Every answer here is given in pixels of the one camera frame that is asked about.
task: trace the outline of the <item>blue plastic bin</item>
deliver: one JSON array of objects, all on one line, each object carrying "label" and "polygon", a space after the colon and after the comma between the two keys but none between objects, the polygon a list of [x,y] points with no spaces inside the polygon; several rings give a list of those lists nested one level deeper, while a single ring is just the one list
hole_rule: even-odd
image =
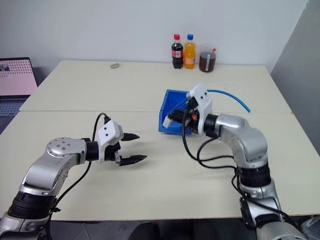
[{"label": "blue plastic bin", "polygon": [[[183,102],[180,104],[183,100],[187,101],[186,99],[187,91],[178,91],[178,90],[171,90],[167,89],[164,95],[164,99],[162,102],[162,106],[159,112],[159,132],[164,132],[168,134],[175,134],[180,135],[181,134],[181,123],[178,123],[176,121],[173,121],[170,127],[164,127],[162,123],[164,122],[166,116],[168,113],[171,113],[175,110],[175,108],[186,108],[186,103]],[[191,131],[189,128],[186,128],[185,135],[191,135]]]}]

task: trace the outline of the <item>table surface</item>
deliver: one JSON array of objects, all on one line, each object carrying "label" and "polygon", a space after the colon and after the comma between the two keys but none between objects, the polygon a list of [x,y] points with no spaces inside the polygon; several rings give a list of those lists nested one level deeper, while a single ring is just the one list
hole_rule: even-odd
[{"label": "table surface", "polygon": [[[119,167],[92,164],[88,175],[59,204],[54,220],[147,220],[240,217],[239,194],[229,169],[207,169],[190,159],[181,137],[158,132],[156,112],[108,112],[125,132],[141,136],[122,142],[123,156],[148,155]],[[98,112],[20,112],[0,135],[0,212],[8,210],[29,166],[56,137],[91,137]],[[282,209],[290,215],[320,213],[320,158],[292,113],[237,113],[258,128],[268,142],[271,176]],[[194,153],[205,140],[190,136]],[[230,154],[216,141],[203,157]],[[85,171],[73,167],[62,190]]]},{"label": "table surface", "polygon": [[[64,60],[20,108],[21,111],[159,112],[167,89],[190,91],[202,82],[227,91],[253,113],[291,110],[262,65],[216,65],[211,73],[174,69],[171,63]],[[235,100],[210,93],[213,112],[244,113]]]}]

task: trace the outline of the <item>blue bottle cap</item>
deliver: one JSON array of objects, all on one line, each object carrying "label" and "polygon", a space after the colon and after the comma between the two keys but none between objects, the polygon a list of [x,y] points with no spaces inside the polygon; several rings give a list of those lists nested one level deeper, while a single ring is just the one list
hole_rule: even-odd
[{"label": "blue bottle cap", "polygon": [[188,38],[188,40],[193,40],[194,39],[194,35],[193,34],[188,34],[187,38]]}]

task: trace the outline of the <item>plastic bottle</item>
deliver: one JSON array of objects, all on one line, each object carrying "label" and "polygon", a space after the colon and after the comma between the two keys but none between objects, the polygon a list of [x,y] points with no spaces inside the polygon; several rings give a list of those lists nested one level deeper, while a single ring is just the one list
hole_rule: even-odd
[{"label": "plastic bottle", "polygon": [[194,35],[187,35],[188,41],[184,44],[184,67],[193,69],[196,61],[196,44],[194,43]]},{"label": "plastic bottle", "polygon": [[175,69],[181,69],[184,65],[184,46],[180,43],[180,35],[173,35],[174,42],[171,46],[172,64]]}]

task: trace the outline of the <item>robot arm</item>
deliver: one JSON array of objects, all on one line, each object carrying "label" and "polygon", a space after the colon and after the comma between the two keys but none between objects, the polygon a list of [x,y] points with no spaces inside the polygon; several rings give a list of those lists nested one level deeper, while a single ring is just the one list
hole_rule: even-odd
[{"label": "robot arm", "polygon": [[212,100],[204,85],[199,84],[186,95],[187,109],[176,109],[168,119],[183,123],[197,134],[218,137],[233,153],[242,195],[240,207],[246,225],[256,229],[258,240],[305,239],[280,214],[281,206],[275,182],[268,166],[268,144],[265,136],[240,116],[212,114]]},{"label": "robot arm", "polygon": [[57,205],[56,196],[68,177],[69,170],[86,161],[115,161],[124,166],[137,163],[147,156],[134,155],[122,158],[119,141],[139,138],[132,133],[123,133],[120,125],[111,119],[97,133],[97,141],[60,137],[51,140],[44,154],[27,171],[19,192],[9,210],[0,221],[0,238],[12,234],[25,239],[38,239]]}]

